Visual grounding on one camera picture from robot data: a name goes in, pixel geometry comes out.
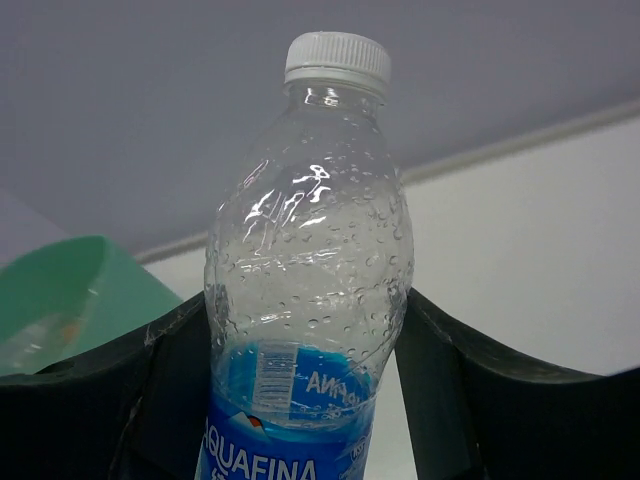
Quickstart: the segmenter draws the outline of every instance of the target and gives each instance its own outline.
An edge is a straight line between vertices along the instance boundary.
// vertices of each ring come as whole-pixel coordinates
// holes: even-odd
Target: green bowl
[[[105,237],[45,246],[0,271],[0,375],[35,373],[180,303]]]

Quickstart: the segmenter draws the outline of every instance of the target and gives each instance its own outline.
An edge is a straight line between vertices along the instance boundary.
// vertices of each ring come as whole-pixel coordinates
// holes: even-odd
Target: bottle label
[[[362,401],[364,377],[345,375],[336,354],[279,347],[247,349],[256,352],[253,392],[243,392],[252,393],[251,408],[212,392],[200,479],[362,480],[374,411],[373,399]]]

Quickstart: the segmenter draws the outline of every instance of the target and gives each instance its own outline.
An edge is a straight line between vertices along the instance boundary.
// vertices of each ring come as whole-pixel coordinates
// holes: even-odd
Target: water bottle
[[[202,479],[363,478],[413,273],[376,120],[389,76],[385,50],[358,35],[307,33],[289,49],[289,106],[210,233]]]

